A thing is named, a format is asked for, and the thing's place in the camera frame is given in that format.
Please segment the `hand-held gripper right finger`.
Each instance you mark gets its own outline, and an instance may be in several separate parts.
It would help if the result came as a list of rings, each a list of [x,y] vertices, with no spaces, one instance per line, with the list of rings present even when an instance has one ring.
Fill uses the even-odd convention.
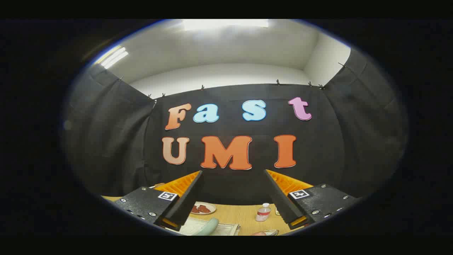
[[[291,230],[335,216],[360,200],[329,184],[314,186],[268,169],[264,176],[266,190]]]

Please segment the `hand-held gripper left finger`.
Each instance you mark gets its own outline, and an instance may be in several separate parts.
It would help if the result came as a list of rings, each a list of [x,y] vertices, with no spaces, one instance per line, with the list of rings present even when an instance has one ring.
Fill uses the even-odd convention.
[[[179,231],[197,201],[203,178],[197,171],[159,187],[140,187],[113,204],[149,225]]]

